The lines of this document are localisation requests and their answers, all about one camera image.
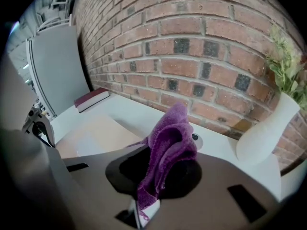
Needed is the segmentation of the purple cloth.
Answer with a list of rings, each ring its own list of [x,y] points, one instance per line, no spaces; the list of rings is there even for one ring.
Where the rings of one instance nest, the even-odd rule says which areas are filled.
[[[159,200],[172,167],[181,161],[196,160],[197,147],[192,139],[187,108],[176,103],[162,116],[151,133],[135,145],[147,145],[150,150],[148,168],[137,188],[139,216],[146,222],[150,217],[144,210]]]

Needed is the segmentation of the grey desk grommet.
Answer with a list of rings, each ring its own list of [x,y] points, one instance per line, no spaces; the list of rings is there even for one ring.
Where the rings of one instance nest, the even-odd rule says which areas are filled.
[[[203,147],[203,139],[201,138],[201,136],[198,135],[198,134],[193,133],[192,134],[192,139],[193,139],[193,142],[195,143],[195,146],[196,146],[197,150],[202,149],[202,147]]]

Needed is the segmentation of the white vase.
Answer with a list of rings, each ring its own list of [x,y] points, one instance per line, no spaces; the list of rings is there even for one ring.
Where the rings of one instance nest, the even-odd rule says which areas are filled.
[[[273,152],[288,123],[300,110],[287,94],[281,93],[275,110],[246,131],[236,145],[236,157],[244,164],[255,165]]]

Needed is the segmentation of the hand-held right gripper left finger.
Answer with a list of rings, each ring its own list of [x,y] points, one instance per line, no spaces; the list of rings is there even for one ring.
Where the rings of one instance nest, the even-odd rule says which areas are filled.
[[[141,227],[136,201],[125,191],[135,185],[120,172],[119,165],[144,149],[140,144],[69,159],[62,159],[55,149],[47,149],[53,180],[72,224],[70,230]]]

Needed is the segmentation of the pink and green flowers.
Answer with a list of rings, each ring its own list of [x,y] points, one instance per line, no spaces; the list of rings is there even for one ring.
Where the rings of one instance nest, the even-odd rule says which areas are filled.
[[[266,53],[265,61],[274,73],[279,92],[287,94],[307,111],[307,59],[303,59],[279,26],[274,24],[271,27],[270,38],[273,47]]]

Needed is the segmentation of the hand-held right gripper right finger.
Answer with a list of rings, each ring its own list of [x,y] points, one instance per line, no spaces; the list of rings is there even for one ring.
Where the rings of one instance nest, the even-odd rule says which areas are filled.
[[[199,153],[170,170],[161,204],[145,230],[252,230],[278,201],[228,161]]]

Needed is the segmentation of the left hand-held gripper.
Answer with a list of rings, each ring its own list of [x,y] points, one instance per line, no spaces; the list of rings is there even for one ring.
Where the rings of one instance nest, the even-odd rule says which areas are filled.
[[[32,106],[25,123],[22,127],[23,132],[33,133],[38,139],[40,139],[45,145],[49,147],[55,147],[54,131],[48,118],[41,112],[40,109]],[[44,134],[47,141],[41,138],[41,134]]]

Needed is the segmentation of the dark red book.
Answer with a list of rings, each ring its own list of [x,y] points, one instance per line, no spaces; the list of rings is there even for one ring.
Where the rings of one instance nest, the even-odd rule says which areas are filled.
[[[78,112],[81,113],[89,107],[100,102],[101,100],[108,98],[109,96],[110,94],[107,89],[98,88],[75,100],[74,106]]]

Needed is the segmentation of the grey board panel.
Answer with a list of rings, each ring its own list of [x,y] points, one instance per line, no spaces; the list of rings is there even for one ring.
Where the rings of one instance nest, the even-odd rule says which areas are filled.
[[[35,92],[47,112],[56,117],[89,93],[77,45],[75,26],[46,29],[25,43]]]

